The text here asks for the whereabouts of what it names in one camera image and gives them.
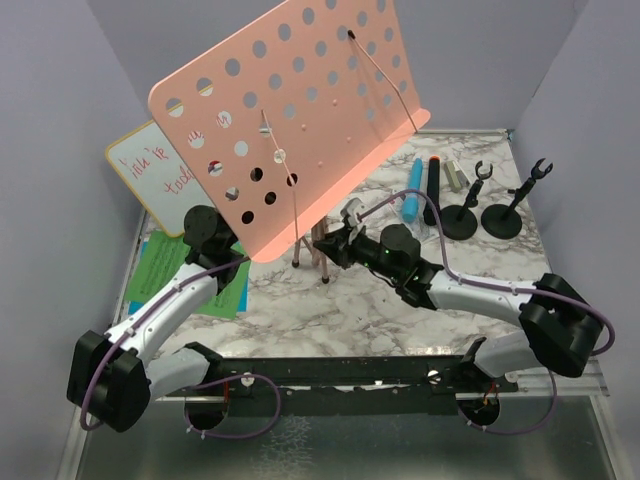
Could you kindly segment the blue toy microphone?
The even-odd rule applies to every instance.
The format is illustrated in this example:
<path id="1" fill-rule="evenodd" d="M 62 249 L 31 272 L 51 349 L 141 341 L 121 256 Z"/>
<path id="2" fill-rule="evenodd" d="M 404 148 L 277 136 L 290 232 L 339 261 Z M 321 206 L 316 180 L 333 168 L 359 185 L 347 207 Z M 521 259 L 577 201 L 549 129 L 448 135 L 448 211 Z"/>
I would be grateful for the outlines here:
<path id="1" fill-rule="evenodd" d="M 418 215 L 419 200 L 415 191 L 421 187 L 423 168 L 424 164 L 422 159 L 416 157 L 413 161 L 407 183 L 407 190 L 410 190 L 410 193 L 405 195 L 401 208 L 402 220 L 407 224 L 413 223 Z"/>

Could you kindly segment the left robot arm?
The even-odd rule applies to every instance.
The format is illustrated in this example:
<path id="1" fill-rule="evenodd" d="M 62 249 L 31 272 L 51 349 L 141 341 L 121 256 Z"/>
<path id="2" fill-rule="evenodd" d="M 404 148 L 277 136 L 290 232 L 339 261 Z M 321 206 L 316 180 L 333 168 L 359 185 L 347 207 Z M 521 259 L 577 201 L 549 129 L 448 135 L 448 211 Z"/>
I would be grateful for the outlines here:
<path id="1" fill-rule="evenodd" d="M 186 346 L 165 359 L 155 355 L 248 259 L 234 250 L 237 237 L 214 207 L 197 205 L 186 213 L 183 241 L 189 248 L 184 262 L 148 302 L 105 333 L 89 330 L 77 340 L 66 396 L 80 408 L 84 430 L 106 424 L 124 432 L 158 398 L 185 387 L 206 395 L 220 385 L 219 357 L 205 347 Z"/>

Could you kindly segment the black mic stand front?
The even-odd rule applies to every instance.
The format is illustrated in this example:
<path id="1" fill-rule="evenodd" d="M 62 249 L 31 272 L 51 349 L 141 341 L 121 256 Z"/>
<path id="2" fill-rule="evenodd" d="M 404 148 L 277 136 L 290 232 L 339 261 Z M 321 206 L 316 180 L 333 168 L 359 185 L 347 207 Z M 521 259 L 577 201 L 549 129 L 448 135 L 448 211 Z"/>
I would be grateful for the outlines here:
<path id="1" fill-rule="evenodd" d="M 545 158 L 539 159 L 524 183 L 517 189 L 509 190 L 509 193 L 513 195 L 509 205 L 493 204 L 483 211 L 481 224 L 489 235 L 502 240 L 510 240 L 519 235 L 522 229 L 522 219 L 516 212 L 516 207 L 531 192 L 535 184 L 553 170 L 552 163 L 541 170 L 540 167 L 544 161 Z"/>

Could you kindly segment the pink music stand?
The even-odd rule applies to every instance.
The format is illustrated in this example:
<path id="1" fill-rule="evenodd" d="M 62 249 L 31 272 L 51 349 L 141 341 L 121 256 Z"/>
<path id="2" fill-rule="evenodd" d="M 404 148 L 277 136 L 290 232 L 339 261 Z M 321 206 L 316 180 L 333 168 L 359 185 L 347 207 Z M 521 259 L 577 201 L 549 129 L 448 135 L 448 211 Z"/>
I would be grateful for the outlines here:
<path id="1" fill-rule="evenodd" d="M 149 110 L 256 263 L 430 119 L 390 1 L 286 1 L 155 84 Z"/>

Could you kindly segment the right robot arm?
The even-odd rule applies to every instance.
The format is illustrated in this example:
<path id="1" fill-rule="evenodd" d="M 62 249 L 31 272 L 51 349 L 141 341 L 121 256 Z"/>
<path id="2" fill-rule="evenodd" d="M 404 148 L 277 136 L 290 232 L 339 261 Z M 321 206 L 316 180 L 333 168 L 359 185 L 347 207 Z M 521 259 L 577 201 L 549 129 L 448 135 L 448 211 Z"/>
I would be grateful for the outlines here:
<path id="1" fill-rule="evenodd" d="M 583 298 L 560 276 L 536 282 L 456 279 L 421 256 L 421 244 L 402 224 L 385 227 L 379 239 L 364 229 L 342 227 L 314 243 L 334 264 L 360 264 L 387 280 L 408 305 L 456 310 L 505 321 L 516 330 L 476 341 L 459 367 L 461 383 L 481 391 L 507 373 L 545 367 L 568 378 L 583 374 L 603 326 Z"/>

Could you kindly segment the black microphone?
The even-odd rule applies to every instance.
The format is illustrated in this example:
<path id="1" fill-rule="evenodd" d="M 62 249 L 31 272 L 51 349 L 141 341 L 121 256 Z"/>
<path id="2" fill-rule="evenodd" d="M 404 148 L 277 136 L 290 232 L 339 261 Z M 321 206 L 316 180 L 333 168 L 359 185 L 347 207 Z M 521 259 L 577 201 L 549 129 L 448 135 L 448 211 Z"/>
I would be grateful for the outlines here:
<path id="1" fill-rule="evenodd" d="M 436 216 L 440 215 L 440 162 L 438 156 L 432 156 L 428 160 L 426 195 L 434 206 L 432 209 L 427 203 L 423 211 L 423 219 L 428 226 L 435 226 Z"/>

